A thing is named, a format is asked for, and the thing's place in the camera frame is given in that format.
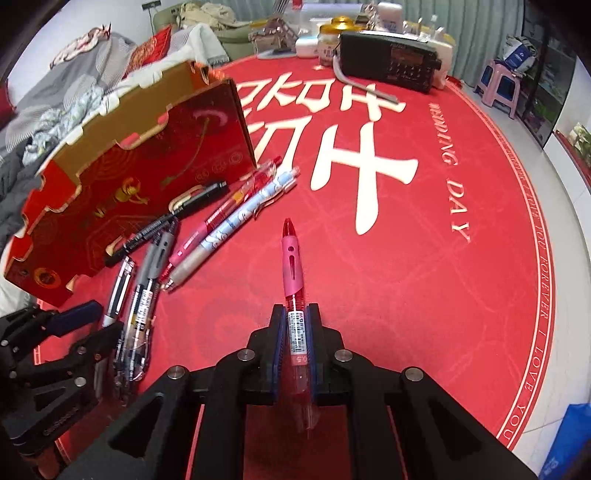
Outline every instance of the red pillow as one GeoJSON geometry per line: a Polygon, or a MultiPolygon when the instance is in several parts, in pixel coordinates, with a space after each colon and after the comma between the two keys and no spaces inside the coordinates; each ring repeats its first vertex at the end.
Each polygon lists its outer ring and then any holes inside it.
{"type": "Polygon", "coordinates": [[[8,97],[8,83],[4,83],[0,86],[0,128],[4,128],[12,117],[14,117],[14,107],[8,97]]]}
{"type": "Polygon", "coordinates": [[[129,58],[129,64],[125,69],[123,78],[144,65],[163,58],[170,48],[170,35],[172,34],[172,29],[173,26],[169,25],[165,29],[156,33],[153,37],[150,37],[148,41],[138,46],[129,58]]]}

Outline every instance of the glass jar with gold lid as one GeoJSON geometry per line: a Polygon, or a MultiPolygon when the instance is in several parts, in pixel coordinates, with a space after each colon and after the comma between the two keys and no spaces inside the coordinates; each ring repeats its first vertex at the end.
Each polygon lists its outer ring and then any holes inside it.
{"type": "Polygon", "coordinates": [[[318,58],[320,64],[332,67],[335,49],[339,45],[339,37],[346,30],[359,31],[361,27],[349,17],[334,17],[329,24],[320,27],[318,34],[318,58]]]}

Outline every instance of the gray pen grip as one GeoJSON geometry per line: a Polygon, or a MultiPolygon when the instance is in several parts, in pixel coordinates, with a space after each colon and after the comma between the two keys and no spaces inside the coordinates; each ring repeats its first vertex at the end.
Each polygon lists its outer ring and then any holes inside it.
{"type": "Polygon", "coordinates": [[[197,270],[212,254],[213,252],[198,245],[181,264],[175,268],[170,276],[169,280],[172,280],[175,285],[180,285],[189,278],[189,276],[197,270]]]}
{"type": "Polygon", "coordinates": [[[168,257],[174,245],[174,235],[170,232],[163,232],[160,242],[158,243],[158,250],[156,250],[155,257],[152,259],[152,264],[148,270],[148,279],[157,280],[164,267],[168,265],[168,257]]]}
{"type": "Polygon", "coordinates": [[[152,267],[152,263],[154,262],[154,255],[158,251],[158,245],[150,243],[148,245],[148,249],[146,250],[146,255],[144,260],[139,267],[137,282],[136,285],[142,285],[146,287],[148,285],[148,273],[150,272],[150,268],[152,267]]]}

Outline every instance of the radio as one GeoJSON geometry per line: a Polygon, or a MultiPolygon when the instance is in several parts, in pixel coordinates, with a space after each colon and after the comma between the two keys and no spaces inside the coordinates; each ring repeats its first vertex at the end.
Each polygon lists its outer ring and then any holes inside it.
{"type": "Polygon", "coordinates": [[[340,64],[347,76],[392,83],[428,93],[441,68],[437,50],[422,38],[388,32],[344,31],[340,64]]]}

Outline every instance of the round table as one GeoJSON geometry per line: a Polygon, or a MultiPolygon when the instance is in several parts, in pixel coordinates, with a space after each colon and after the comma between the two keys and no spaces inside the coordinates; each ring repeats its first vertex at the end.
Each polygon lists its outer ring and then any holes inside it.
{"type": "MultiPolygon", "coordinates": [[[[381,367],[423,368],[513,448],[550,354],[554,284],[540,207],[504,136],[450,84],[425,95],[363,81],[395,94],[394,105],[315,60],[248,58],[224,70],[257,160],[282,155],[282,169],[299,166],[301,176],[186,285],[161,295],[142,389],[171,365],[214,365],[267,325],[284,300],[290,217],[307,301],[345,346],[381,367]]],[[[207,213],[184,220],[179,239],[207,213]]],[[[63,308],[106,303],[116,270],[80,280],[63,308]]],[[[42,358],[61,356],[71,339],[46,342],[42,358]]],[[[114,415],[103,402],[62,438],[65,453],[73,458],[114,415]]],[[[344,419],[327,409],[304,441],[280,411],[249,409],[245,478],[334,478],[335,468],[348,478],[344,419]]]]}

